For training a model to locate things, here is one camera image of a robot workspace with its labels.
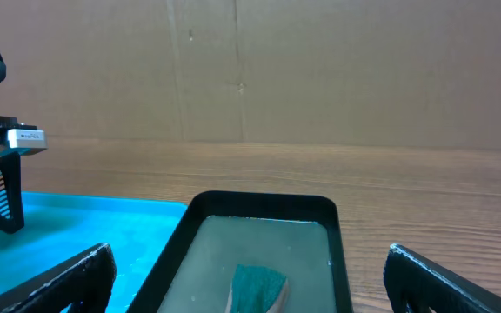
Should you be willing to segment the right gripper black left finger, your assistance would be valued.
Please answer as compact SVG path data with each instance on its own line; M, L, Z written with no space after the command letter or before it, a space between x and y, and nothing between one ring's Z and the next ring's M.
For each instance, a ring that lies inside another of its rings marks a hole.
M0 313L104 313L117 266L107 243L98 243L0 295Z

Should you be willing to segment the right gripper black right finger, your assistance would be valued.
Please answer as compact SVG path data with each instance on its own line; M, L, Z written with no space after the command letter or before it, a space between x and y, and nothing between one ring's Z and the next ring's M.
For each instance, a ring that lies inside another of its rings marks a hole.
M501 296L397 243L385 261L384 286L395 312L501 313Z

